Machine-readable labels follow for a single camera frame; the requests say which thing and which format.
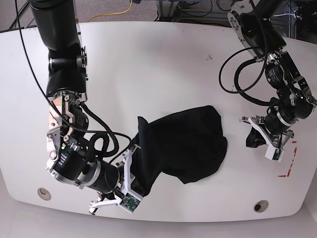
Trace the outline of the black t-shirt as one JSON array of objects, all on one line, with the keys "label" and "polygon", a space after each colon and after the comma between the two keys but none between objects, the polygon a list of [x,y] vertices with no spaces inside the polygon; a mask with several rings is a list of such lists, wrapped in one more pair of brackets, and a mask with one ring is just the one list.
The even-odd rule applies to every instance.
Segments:
[{"label": "black t-shirt", "polygon": [[183,184],[215,174],[227,152],[221,116],[211,106],[176,112],[153,122],[138,117],[133,144],[140,146],[132,156],[131,173],[142,196],[147,196],[164,173]]}]

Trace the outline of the red tape rectangle marking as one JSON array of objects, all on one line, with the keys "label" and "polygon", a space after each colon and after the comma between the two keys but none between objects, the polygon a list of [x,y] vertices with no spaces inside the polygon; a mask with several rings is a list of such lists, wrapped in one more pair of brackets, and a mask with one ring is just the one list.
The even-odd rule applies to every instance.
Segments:
[{"label": "red tape rectangle marking", "polygon": [[279,178],[287,178],[290,176],[296,153],[298,149],[298,141],[292,140],[288,147],[285,149],[284,156],[281,161],[281,168],[278,170],[277,176]]}]

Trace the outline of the left table grommet hole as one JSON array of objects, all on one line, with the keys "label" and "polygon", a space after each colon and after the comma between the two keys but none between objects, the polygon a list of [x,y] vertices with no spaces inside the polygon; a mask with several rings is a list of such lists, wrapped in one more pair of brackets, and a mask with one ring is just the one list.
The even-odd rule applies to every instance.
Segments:
[{"label": "left table grommet hole", "polygon": [[37,194],[44,201],[49,201],[52,198],[50,192],[45,188],[38,188]]}]

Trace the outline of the table grommet hole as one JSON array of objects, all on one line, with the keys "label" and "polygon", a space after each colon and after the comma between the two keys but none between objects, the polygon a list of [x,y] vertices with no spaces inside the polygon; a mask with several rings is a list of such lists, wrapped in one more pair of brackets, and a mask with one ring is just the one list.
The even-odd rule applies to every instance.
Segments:
[{"label": "table grommet hole", "polygon": [[49,201],[52,198],[50,192],[45,188],[38,188],[37,194],[44,201]]},{"label": "table grommet hole", "polygon": [[267,200],[261,200],[254,205],[254,211],[256,213],[264,212],[269,206],[269,202]]}]

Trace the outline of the right table grommet hole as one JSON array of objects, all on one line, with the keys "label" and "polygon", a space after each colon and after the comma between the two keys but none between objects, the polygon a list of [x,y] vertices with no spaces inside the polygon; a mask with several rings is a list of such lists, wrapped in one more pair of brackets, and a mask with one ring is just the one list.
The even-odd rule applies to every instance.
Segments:
[{"label": "right table grommet hole", "polygon": [[256,213],[264,212],[269,206],[269,202],[267,200],[261,200],[254,205],[254,211]]}]

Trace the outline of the aluminium frame stand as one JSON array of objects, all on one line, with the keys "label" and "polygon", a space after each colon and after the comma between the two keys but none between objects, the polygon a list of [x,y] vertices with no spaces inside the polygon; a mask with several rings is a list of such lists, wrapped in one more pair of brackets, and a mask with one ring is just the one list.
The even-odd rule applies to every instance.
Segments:
[{"label": "aluminium frame stand", "polygon": [[174,22],[179,2],[179,0],[156,0],[158,21]]}]

